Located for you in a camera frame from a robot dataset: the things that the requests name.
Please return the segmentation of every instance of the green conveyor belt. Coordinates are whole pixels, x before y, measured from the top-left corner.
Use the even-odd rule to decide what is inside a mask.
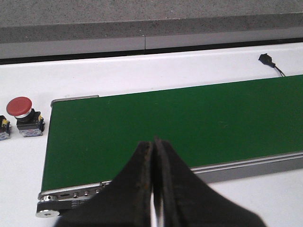
[[[53,104],[42,191],[111,180],[158,135],[190,167],[303,150],[303,75]]]

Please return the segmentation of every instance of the red button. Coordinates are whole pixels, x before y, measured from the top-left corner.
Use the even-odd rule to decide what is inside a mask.
[[[20,116],[28,113],[32,109],[32,101],[26,97],[17,97],[11,100],[6,106],[9,115]]]

